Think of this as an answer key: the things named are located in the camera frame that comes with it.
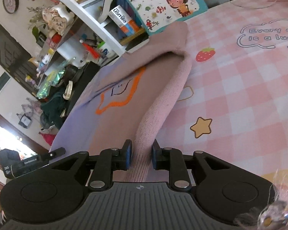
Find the pink and lilac sweater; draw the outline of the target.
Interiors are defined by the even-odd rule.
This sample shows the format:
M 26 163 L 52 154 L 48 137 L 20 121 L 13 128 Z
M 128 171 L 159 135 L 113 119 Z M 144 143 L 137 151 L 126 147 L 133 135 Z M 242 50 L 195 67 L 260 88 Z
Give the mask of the pink and lilac sweater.
M 98 155 L 132 141 L 132 163 L 115 179 L 143 182 L 151 166 L 151 146 L 178 100 L 192 67 L 188 26 L 178 21 L 100 69 L 86 86 L 51 146 L 66 155 Z

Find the white wristwatch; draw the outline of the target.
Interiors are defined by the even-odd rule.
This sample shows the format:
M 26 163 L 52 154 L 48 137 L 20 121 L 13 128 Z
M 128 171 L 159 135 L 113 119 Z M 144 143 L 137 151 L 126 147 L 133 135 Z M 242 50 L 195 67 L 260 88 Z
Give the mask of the white wristwatch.
M 63 98 L 65 100 L 69 100 L 72 94 L 72 90 L 73 90 L 73 82 L 71 80 L 69 80 L 69 83 L 67 84 L 67 87 L 65 89 L 65 92 L 63 94 Z

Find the iridescent wrapped bundle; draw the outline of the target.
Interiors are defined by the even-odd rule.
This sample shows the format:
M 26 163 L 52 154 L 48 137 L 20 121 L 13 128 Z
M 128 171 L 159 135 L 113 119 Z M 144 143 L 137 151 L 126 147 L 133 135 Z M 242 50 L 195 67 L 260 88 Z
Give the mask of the iridescent wrapped bundle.
M 36 94 L 37 99 L 44 99 L 49 95 L 51 87 L 56 87 L 65 74 L 67 62 L 62 62 L 54 71 L 52 71 L 41 83 Z

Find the black case on left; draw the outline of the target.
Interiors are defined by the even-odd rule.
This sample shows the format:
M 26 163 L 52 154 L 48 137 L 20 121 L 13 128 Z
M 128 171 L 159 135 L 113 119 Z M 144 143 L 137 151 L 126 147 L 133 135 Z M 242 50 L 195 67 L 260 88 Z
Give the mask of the black case on left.
M 86 86 L 91 82 L 93 77 L 99 72 L 100 66 L 89 62 L 81 67 L 76 73 L 76 83 L 73 84 L 73 89 L 71 93 L 71 97 L 67 102 L 65 115 L 63 117 L 67 117 L 73 107 L 75 106 L 76 102 L 78 101 L 80 95 L 83 93 Z

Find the red tassel ornament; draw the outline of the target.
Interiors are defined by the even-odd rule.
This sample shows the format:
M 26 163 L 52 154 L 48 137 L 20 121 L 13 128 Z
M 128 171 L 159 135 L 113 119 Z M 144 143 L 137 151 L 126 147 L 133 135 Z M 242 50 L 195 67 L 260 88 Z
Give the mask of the red tassel ornament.
M 84 48 L 85 48 L 95 59 L 100 58 L 100 54 L 99 54 L 97 51 L 95 51 L 90 45 L 86 44 L 82 39 L 80 39 L 79 42 L 84 46 Z

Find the white pen cup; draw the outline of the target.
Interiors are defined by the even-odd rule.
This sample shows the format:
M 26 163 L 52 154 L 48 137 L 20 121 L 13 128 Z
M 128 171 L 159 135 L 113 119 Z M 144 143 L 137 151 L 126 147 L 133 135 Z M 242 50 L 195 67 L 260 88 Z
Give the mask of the white pen cup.
M 104 41 L 97 45 L 97 49 L 103 59 L 112 58 L 116 55 L 112 48 Z

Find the lucky cat figurine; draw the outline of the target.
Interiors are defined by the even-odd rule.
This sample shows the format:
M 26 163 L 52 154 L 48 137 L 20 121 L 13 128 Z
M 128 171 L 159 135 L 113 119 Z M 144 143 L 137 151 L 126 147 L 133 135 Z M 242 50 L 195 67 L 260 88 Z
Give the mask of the lucky cat figurine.
M 42 18 L 48 28 L 55 30 L 59 35 L 63 35 L 69 25 L 74 21 L 74 13 L 68 12 L 63 4 L 58 4 L 53 7 L 42 10 Z

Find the white usmile box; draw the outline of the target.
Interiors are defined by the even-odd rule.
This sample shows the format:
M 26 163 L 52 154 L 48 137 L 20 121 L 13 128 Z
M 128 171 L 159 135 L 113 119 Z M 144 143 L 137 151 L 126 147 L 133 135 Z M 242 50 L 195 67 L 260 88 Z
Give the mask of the white usmile box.
M 140 30 L 140 27 L 120 5 L 110 10 L 108 15 L 127 36 L 132 36 Z

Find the teal children's picture book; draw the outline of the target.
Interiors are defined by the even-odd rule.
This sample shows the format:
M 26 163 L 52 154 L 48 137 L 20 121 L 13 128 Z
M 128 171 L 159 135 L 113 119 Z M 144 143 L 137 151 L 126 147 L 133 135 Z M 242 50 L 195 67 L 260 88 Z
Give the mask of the teal children's picture book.
M 127 0 L 149 35 L 208 10 L 204 0 Z

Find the white bookshelf frame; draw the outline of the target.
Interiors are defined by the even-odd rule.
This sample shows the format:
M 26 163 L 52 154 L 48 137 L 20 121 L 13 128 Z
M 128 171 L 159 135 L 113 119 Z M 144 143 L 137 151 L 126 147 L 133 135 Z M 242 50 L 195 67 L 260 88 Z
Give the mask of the white bookshelf frame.
M 109 40 L 110 47 L 117 55 L 122 55 L 127 51 L 131 42 L 139 35 L 149 35 L 127 0 L 78 0 L 77 2 L 75 0 L 59 0 L 59 2 L 70 9 L 103 40 Z M 125 35 L 109 17 L 109 11 L 117 5 L 120 5 L 140 27 L 140 30 L 134 35 Z M 206 25 L 212 22 L 210 13 L 212 10 L 208 9 L 186 21 L 197 26 Z

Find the round wall clock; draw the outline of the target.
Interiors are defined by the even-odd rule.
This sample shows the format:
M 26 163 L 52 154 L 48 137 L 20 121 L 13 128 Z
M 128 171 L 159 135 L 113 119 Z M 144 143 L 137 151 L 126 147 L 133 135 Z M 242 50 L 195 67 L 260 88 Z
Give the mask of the round wall clock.
M 2 0 L 4 10 L 8 14 L 14 14 L 19 7 L 19 0 Z

